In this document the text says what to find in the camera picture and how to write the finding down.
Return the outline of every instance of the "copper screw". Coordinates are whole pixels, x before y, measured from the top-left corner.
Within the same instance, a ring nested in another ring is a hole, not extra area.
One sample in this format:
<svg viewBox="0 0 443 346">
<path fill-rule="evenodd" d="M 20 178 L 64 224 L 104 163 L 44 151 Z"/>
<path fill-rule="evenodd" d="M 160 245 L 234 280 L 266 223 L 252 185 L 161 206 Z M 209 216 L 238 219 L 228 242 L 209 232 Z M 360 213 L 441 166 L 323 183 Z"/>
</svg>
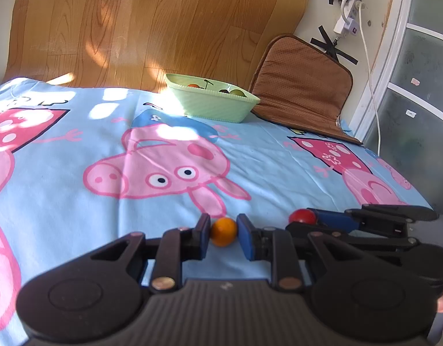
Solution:
<svg viewBox="0 0 443 346">
<path fill-rule="evenodd" d="M 279 280 L 279 287 L 284 290 L 297 290 L 302 284 L 301 280 L 295 277 L 284 277 Z"/>
<path fill-rule="evenodd" d="M 168 290 L 175 286 L 175 280 L 171 277 L 158 277 L 153 279 L 151 286 L 156 290 Z"/>
</svg>

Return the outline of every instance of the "pig eye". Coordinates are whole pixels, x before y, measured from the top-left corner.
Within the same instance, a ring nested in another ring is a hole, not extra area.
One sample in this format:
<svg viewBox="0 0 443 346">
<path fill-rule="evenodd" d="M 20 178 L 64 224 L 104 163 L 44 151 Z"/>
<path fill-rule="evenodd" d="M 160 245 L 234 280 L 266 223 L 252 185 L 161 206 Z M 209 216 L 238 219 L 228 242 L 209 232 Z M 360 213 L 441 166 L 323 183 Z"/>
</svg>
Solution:
<svg viewBox="0 0 443 346">
<path fill-rule="evenodd" d="M 146 182 L 151 186 L 155 188 L 165 188 L 170 186 L 169 179 L 164 176 L 163 174 L 151 174 L 147 179 Z"/>
<path fill-rule="evenodd" d="M 197 177 L 197 170 L 190 166 L 183 166 L 177 169 L 176 174 L 181 179 L 194 179 Z"/>
</svg>

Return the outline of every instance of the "ribbed black surface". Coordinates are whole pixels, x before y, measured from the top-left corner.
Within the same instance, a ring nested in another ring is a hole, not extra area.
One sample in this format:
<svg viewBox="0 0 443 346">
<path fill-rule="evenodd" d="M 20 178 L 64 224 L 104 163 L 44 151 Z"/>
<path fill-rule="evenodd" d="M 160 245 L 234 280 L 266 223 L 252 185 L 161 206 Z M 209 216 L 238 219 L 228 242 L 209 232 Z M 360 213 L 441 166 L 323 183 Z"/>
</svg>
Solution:
<svg viewBox="0 0 443 346">
<path fill-rule="evenodd" d="M 27 346 L 50 343 L 29 341 Z M 266 281 L 189 280 L 151 297 L 128 328 L 88 346 L 368 346 L 322 325 L 299 295 Z M 421 338 L 391 346 L 426 346 Z"/>
</svg>

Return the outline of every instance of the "white cable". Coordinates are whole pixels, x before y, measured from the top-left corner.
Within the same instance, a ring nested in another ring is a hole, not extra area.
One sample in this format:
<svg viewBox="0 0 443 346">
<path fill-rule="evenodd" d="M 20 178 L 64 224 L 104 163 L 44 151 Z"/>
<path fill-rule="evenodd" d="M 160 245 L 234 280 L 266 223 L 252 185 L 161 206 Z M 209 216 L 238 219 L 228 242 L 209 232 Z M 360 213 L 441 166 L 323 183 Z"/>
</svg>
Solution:
<svg viewBox="0 0 443 346">
<path fill-rule="evenodd" d="M 372 88 L 372 76 L 371 76 L 371 71 L 370 71 L 370 61 L 368 59 L 367 44 L 366 44 L 366 41 L 365 41 L 364 31 L 363 31 L 363 15 L 362 15 L 362 12 L 361 12 L 363 4 L 364 4 L 363 2 L 359 2 L 359 23 L 361 24 L 360 31 L 361 31 L 361 36 L 363 38 L 364 50 L 365 50 L 365 53 L 366 53 L 367 70 L 368 70 L 368 86 L 370 88 L 370 97 L 372 98 L 372 104 L 374 105 L 374 110 L 375 110 L 375 118 L 377 119 L 377 130 L 378 130 L 378 149 L 377 149 L 377 155 L 380 156 L 380 144 L 381 144 L 380 119 L 378 118 L 377 105 L 375 105 L 374 89 Z"/>
<path fill-rule="evenodd" d="M 340 12 L 341 12 L 341 17 L 343 18 L 343 20 L 344 20 L 346 23 L 349 23 L 349 22 L 348 22 L 348 19 L 347 19 L 346 16 L 344 15 L 344 6 L 346 5 L 346 2 L 347 2 L 347 0 L 341 0 Z"/>
</svg>

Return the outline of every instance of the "orange ball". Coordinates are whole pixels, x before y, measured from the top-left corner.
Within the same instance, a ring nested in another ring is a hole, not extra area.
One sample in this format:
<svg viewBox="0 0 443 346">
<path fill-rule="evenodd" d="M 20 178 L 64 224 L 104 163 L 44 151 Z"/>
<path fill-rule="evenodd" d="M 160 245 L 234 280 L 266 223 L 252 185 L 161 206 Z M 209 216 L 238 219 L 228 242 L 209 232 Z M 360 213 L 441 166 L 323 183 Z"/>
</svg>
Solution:
<svg viewBox="0 0 443 346">
<path fill-rule="evenodd" d="M 237 224 L 229 217 L 216 220 L 210 229 L 210 239 L 215 246 L 226 247 L 237 237 Z"/>
</svg>

